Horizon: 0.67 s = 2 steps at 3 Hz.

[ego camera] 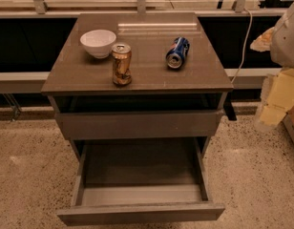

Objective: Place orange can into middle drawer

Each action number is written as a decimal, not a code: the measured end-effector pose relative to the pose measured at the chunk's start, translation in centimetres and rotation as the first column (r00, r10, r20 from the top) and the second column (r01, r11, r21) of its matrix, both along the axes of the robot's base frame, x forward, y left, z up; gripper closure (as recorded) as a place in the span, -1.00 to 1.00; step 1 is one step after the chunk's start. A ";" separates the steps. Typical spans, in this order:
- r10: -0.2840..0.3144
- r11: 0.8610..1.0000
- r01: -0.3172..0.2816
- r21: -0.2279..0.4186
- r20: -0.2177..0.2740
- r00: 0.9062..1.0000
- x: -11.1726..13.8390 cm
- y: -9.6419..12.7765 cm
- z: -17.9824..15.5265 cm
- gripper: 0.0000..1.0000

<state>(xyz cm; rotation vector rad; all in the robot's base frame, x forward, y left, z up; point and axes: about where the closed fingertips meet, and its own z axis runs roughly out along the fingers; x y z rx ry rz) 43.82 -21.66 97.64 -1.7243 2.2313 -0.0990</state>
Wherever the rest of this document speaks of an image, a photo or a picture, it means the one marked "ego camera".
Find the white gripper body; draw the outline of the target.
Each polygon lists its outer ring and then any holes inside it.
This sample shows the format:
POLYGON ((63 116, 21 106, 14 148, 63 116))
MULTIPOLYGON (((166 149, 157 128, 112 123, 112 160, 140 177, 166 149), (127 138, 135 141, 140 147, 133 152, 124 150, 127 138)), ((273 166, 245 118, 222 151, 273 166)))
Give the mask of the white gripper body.
POLYGON ((276 23, 270 45, 271 60, 294 68, 294 2, 276 23))

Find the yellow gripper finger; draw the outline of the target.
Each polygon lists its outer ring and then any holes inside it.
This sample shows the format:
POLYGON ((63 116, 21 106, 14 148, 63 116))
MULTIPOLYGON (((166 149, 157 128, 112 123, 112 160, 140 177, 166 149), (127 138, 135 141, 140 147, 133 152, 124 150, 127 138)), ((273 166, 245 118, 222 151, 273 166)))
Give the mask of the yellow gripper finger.
POLYGON ((272 130, 294 107, 294 68, 268 75, 262 84, 261 103, 255 114, 257 130, 272 130))
POLYGON ((256 52, 269 52, 272 44, 274 28, 266 30, 259 35, 250 45, 250 49, 256 52))

